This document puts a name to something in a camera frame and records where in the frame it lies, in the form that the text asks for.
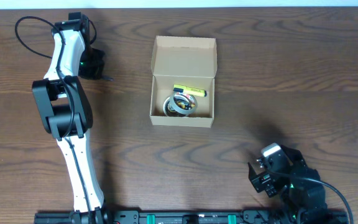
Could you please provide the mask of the white-core clear tape roll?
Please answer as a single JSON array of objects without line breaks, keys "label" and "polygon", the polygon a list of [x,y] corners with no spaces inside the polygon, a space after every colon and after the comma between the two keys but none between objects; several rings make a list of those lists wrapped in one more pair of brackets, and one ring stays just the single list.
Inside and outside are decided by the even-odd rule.
[{"label": "white-core clear tape roll", "polygon": [[163,104],[163,112],[166,116],[169,116],[169,117],[184,117],[185,114],[181,114],[179,112],[169,112],[169,110],[167,110],[167,104],[170,102],[170,98],[167,98],[165,101],[164,101],[164,104]]}]

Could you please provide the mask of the cardboard box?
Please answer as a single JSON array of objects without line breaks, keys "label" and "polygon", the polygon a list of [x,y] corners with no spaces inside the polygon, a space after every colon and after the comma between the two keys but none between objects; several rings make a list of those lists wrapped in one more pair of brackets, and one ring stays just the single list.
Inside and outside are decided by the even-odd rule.
[{"label": "cardboard box", "polygon": [[[218,69],[215,38],[157,36],[151,59],[152,92],[150,120],[155,126],[210,128],[214,121],[215,76]],[[198,107],[184,117],[163,112],[174,84],[207,91],[206,97],[193,95]]]}]

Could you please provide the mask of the clear tape roll red-print core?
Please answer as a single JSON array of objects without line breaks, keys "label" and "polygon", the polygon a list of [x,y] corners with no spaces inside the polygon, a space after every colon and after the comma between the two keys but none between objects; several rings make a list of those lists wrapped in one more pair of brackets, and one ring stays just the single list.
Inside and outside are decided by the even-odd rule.
[{"label": "clear tape roll red-print core", "polygon": [[[192,109],[190,109],[190,110],[180,109],[180,108],[173,102],[173,98],[174,98],[175,96],[184,96],[185,98],[187,98],[187,99],[190,101],[190,103],[195,104],[195,106],[194,106]],[[179,112],[179,113],[181,113],[181,114],[185,114],[186,116],[188,116],[188,115],[194,113],[194,112],[196,111],[197,107],[198,107],[198,102],[197,102],[196,98],[195,98],[193,95],[188,95],[188,94],[185,94],[185,93],[178,93],[178,92],[175,92],[175,93],[173,93],[173,94],[170,96],[170,104],[173,106],[173,108],[174,108],[177,112]]]}]

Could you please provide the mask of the yellow highlighter marker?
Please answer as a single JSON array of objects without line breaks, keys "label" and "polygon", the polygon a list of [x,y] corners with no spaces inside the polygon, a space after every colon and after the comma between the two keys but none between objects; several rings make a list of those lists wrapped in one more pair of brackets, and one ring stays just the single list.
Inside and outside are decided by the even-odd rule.
[{"label": "yellow highlighter marker", "polygon": [[206,97],[208,95],[206,90],[188,87],[184,85],[177,85],[177,84],[174,84],[173,91],[178,93],[185,93],[188,95],[200,96],[200,97]]}]

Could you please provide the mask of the yellow correction tape dispenser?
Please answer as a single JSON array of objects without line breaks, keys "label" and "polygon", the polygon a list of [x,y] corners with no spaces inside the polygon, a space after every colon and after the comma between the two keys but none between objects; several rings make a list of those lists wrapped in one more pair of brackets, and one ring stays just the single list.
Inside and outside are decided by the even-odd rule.
[{"label": "yellow correction tape dispenser", "polygon": [[[183,110],[190,110],[195,106],[195,104],[190,103],[187,98],[174,97],[173,102]],[[170,103],[167,104],[167,110],[169,110],[169,112],[176,112]]]}]

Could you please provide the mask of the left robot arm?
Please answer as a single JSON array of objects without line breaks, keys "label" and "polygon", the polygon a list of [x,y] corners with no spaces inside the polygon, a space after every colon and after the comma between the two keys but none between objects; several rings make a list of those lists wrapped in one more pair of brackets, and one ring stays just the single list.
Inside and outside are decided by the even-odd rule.
[{"label": "left robot arm", "polygon": [[80,79],[98,80],[104,52],[92,48],[93,23],[81,12],[52,26],[55,48],[48,72],[34,81],[32,93],[42,124],[56,140],[73,188],[73,211],[38,213],[35,223],[105,223],[104,195],[96,178],[90,149],[93,112]]}]

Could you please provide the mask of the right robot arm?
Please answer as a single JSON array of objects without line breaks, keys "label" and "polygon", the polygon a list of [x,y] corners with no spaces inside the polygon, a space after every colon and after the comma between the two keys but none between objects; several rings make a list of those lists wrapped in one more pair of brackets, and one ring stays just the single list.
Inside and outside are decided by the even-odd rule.
[{"label": "right robot arm", "polygon": [[326,205],[324,184],[317,170],[308,167],[302,153],[273,143],[257,159],[264,170],[256,173],[248,163],[248,178],[256,192],[279,196],[282,208],[253,211],[243,215],[261,223],[327,223],[333,220]]}]

